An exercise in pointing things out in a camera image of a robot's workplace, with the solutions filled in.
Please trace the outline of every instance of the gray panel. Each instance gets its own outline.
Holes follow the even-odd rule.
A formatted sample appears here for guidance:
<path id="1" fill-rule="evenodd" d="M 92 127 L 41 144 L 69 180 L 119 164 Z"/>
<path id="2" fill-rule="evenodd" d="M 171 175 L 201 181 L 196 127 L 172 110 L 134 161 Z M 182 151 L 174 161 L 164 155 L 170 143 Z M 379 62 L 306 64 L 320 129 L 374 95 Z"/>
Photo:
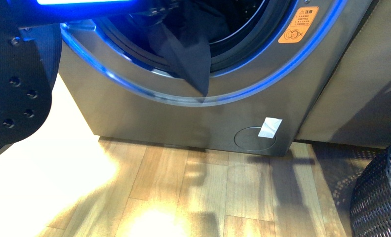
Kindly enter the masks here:
<path id="1" fill-rule="evenodd" d="M 381 0 L 342 58 L 297 139 L 391 144 L 391 0 Z"/>
<path id="2" fill-rule="evenodd" d="M 316 17 L 316 24 L 312 25 L 301 43 L 276 42 L 289 24 L 286 22 L 282 31 L 258 57 L 235 71 L 212 75 L 212 94 L 226 95 L 246 86 L 254 88 L 255 83 L 264 80 L 279 67 L 290 64 L 289 60 L 296 56 L 297 50 L 307 48 L 311 42 L 322 36 L 316 35 L 316 29 L 326 29 L 330 26 L 322 19 L 336 19 L 329 14 L 329 6 L 341 5 L 340 9 L 344 10 L 326 37 L 315 45 L 314 51 L 304 58 L 304 61 L 292 62 L 293 65 L 298 64 L 293 71 L 284 72 L 288 74 L 268 88 L 230 103 L 188 107 L 161 103 L 156 98 L 144 98 L 94 70 L 65 44 L 60 74 L 94 134 L 145 142 L 282 156 L 293 141 L 312 102 L 316 100 L 331 75 L 370 2 L 371 0 L 311 1 L 307 6 L 319 5 L 320 14 Z M 301 6 L 306 6 L 302 0 L 298 1 L 295 10 Z M 101 45 L 92 45 L 89 42 L 88 50 L 100 49 Z M 107 60 L 105 57 L 110 57 L 110 54 L 99 52 L 96 56 L 103 61 Z M 150 72 L 134 67 L 124 58 L 122 60 L 127 62 L 132 70 L 124 73 L 136 75 L 132 79 L 141 77 L 138 75 L 140 72 L 154 77 L 151 85 L 153 90 L 158 85 L 169 85 L 171 80 L 176 80 L 173 84 L 175 87 L 182 87 L 183 90 L 179 93 L 185 92 L 185 88 L 188 87 L 178 79 L 154 76 Z M 273 65 L 278 60 L 282 60 L 283 63 Z M 275 143 L 270 148 L 257 152 L 238 147 L 234 142 L 234 136 L 245 128 L 261 126 L 265 117 L 283 119 L 276 133 Z"/>

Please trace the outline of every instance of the front-load washing machine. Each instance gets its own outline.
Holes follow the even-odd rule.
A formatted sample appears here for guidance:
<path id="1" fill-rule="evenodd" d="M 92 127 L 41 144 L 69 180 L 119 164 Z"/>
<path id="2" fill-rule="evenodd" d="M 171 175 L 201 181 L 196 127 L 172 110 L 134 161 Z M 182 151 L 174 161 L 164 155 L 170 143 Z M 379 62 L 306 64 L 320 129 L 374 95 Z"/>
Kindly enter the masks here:
<path id="1" fill-rule="evenodd" d="M 59 73 L 94 134 L 284 155 L 372 0 L 246 2 L 243 24 L 210 42 L 206 97 L 129 15 L 62 24 Z"/>

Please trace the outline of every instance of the wicker basket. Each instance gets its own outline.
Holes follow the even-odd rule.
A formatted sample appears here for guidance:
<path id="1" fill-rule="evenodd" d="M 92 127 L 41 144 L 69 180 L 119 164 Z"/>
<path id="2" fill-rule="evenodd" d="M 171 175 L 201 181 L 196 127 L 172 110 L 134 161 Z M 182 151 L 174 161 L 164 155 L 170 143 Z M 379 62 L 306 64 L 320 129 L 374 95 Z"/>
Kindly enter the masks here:
<path id="1" fill-rule="evenodd" d="M 354 237 L 391 237 L 391 145 L 357 179 L 350 215 Z"/>

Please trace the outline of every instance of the warning label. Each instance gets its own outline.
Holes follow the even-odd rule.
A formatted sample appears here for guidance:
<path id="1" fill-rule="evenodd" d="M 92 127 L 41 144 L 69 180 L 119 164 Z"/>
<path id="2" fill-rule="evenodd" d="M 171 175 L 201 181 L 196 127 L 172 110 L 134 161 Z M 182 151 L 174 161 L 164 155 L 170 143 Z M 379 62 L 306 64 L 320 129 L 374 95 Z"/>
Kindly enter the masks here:
<path id="1" fill-rule="evenodd" d="M 293 20 L 287 27 L 287 30 L 278 40 L 279 43 L 297 43 L 300 42 L 311 26 L 316 17 L 319 7 L 300 7 Z"/>

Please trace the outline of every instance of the silver metal panel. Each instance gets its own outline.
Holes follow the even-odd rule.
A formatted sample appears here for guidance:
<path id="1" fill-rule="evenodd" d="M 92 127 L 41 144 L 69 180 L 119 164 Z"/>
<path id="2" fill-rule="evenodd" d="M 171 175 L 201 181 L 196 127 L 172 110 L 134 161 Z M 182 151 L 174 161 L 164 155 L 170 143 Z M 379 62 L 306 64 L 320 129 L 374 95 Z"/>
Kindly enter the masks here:
<path id="1" fill-rule="evenodd" d="M 391 144 L 391 0 L 380 0 L 305 120 L 298 139 Z"/>
<path id="2" fill-rule="evenodd" d="M 243 66 L 212 75 L 204 101 L 186 96 L 192 88 L 180 79 L 145 71 L 112 54 L 97 37 L 72 32 L 105 70 L 127 77 L 145 94 L 119 86 L 63 46 L 60 74 L 94 134 L 136 141 L 282 156 L 329 78 L 371 0 L 298 1 L 274 40 Z M 319 6 L 319 14 L 300 43 L 280 44 L 294 12 Z M 262 151 L 238 147 L 234 136 L 261 127 L 266 117 L 282 119 L 275 143 Z M 258 137 L 252 142 L 261 143 Z"/>

